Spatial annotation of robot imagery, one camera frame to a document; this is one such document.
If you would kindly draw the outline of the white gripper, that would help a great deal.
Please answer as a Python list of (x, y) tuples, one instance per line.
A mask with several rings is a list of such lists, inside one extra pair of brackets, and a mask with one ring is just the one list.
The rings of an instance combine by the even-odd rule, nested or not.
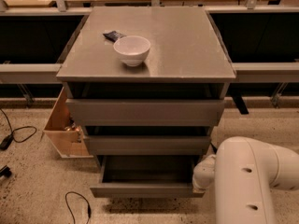
[(193, 169), (192, 186), (194, 192), (205, 192), (214, 181), (216, 155), (206, 156)]

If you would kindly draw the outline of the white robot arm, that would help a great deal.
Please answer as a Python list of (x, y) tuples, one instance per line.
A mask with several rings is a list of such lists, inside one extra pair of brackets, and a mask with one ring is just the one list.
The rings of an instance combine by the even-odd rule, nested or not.
[(271, 189), (299, 189), (299, 154), (247, 137), (224, 140), (193, 169), (195, 192), (215, 186), (216, 224), (277, 224)]

